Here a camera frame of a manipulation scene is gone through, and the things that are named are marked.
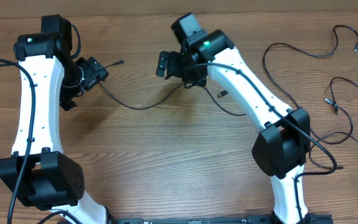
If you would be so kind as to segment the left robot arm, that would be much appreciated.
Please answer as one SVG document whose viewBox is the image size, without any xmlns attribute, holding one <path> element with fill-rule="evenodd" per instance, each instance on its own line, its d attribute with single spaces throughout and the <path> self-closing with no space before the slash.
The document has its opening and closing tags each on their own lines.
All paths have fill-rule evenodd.
<svg viewBox="0 0 358 224">
<path fill-rule="evenodd" d="M 48 210 L 69 223 L 113 223 L 109 210 L 85 190 L 81 166 L 63 153 L 59 111 L 107 78 L 95 58 L 72 52 L 75 26 L 43 16 L 41 31 L 20 35 L 14 53 L 21 71 L 21 108 L 11 156 L 0 159 L 0 178 L 25 207 Z"/>
</svg>

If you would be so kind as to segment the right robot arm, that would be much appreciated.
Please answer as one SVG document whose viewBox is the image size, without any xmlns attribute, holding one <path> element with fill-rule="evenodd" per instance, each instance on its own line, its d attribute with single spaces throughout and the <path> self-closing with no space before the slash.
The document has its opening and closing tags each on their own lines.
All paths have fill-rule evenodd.
<svg viewBox="0 0 358 224">
<path fill-rule="evenodd" d="M 181 49 L 160 53 L 157 76 L 181 78 L 185 88 L 204 87 L 210 78 L 228 91 L 257 130 L 252 156 L 270 176 L 277 221 L 306 223 L 308 209 L 300 174 L 310 149 L 308 113 L 302 108 L 293 110 L 277 98 L 223 31 L 208 33 L 191 12 L 179 17 L 171 29 Z"/>
</svg>

